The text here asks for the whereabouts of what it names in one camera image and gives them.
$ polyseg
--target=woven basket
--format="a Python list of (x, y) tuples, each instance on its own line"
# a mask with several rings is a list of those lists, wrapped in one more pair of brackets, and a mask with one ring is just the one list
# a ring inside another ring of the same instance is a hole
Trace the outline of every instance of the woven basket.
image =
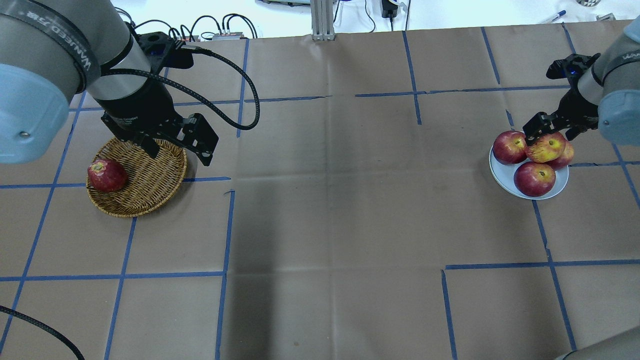
[(117, 192), (104, 193), (93, 188), (86, 178), (91, 202), (103, 212), (120, 218), (148, 214), (175, 194), (187, 172), (187, 152), (166, 140), (156, 140), (160, 152), (155, 159), (131, 142), (113, 138), (98, 151), (97, 159), (121, 163), (129, 175), (127, 184)]

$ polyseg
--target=blue marker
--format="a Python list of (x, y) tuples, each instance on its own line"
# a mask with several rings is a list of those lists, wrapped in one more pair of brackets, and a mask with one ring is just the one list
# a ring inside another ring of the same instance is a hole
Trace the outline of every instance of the blue marker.
[(552, 22), (556, 21), (557, 19), (560, 19), (564, 14), (566, 14), (566, 11), (563, 10), (559, 13), (555, 13), (553, 16), (551, 16), (550, 18), (539, 22), (538, 24), (551, 24)]

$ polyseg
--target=red apple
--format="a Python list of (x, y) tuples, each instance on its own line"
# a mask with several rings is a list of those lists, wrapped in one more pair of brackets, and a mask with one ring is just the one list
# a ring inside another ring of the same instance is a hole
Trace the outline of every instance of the red apple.
[(501, 164), (518, 164), (527, 158), (524, 149), (524, 134), (519, 131), (505, 131), (493, 142), (493, 156)]
[(513, 174), (513, 182), (526, 196), (542, 196), (554, 187), (556, 171), (547, 164), (528, 161), (518, 167)]
[(546, 163), (562, 155), (566, 146), (566, 139), (561, 133), (544, 134), (533, 145), (527, 146), (525, 152), (531, 161)]
[(124, 167), (111, 159), (98, 159), (87, 169), (89, 182), (98, 191), (116, 192), (122, 189), (129, 176)]
[(566, 146), (564, 147), (562, 155), (560, 155), (558, 159), (546, 162), (546, 164), (552, 167), (554, 170), (560, 170), (563, 167), (569, 165), (571, 160), (573, 160), (573, 145), (571, 145), (570, 142), (566, 142)]

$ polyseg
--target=white plate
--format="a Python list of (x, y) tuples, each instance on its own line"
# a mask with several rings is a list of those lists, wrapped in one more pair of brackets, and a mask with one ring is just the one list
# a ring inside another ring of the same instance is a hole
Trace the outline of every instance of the white plate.
[(517, 197), (521, 197), (523, 199), (529, 200), (545, 200), (559, 194), (567, 182), (569, 181), (569, 166), (565, 166), (560, 170), (556, 170), (556, 183), (554, 187), (546, 193), (545, 195), (538, 197), (531, 197), (524, 195), (518, 188), (516, 184), (513, 182), (513, 175), (520, 165), (530, 161), (526, 159), (525, 161), (519, 164), (505, 165), (501, 164), (498, 160), (496, 160), (495, 156), (493, 156), (493, 146), (491, 146), (491, 150), (489, 151), (489, 167), (491, 168), (491, 174), (493, 178), (500, 184), (500, 186), (507, 190), (509, 193), (516, 195)]

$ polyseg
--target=white floor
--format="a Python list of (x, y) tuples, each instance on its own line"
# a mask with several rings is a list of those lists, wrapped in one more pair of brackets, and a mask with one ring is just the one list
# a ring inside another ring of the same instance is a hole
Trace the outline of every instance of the white floor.
[[(390, 31), (388, 19), (381, 17), (381, 1), (341, 1), (335, 22), (336, 32), (365, 33), (373, 28), (373, 23), (365, 13), (365, 2), (376, 23), (376, 31)], [(201, 15), (211, 15), (220, 21), (228, 13), (239, 13), (252, 20), (259, 37), (291, 37), (311, 33), (309, 6), (266, 4), (260, 0), (182, 0), (179, 6), (167, 6), (165, 0), (111, 2), (128, 11), (136, 23), (161, 19), (176, 28), (180, 24), (191, 27)], [(566, 10), (566, 15), (559, 22), (594, 21), (597, 15), (608, 13), (613, 13), (619, 20), (635, 19), (640, 15), (640, 1), (601, 0), (600, 4), (589, 8), (579, 5), (575, 0), (412, 0), (408, 29), (537, 24), (561, 10)], [(400, 11), (394, 29), (404, 29), (405, 20), (406, 11)], [(167, 27), (151, 23), (140, 29), (144, 32), (166, 31)], [(215, 29), (210, 19), (202, 20), (194, 33)], [(250, 34), (244, 22), (238, 18), (232, 21), (231, 29)]]

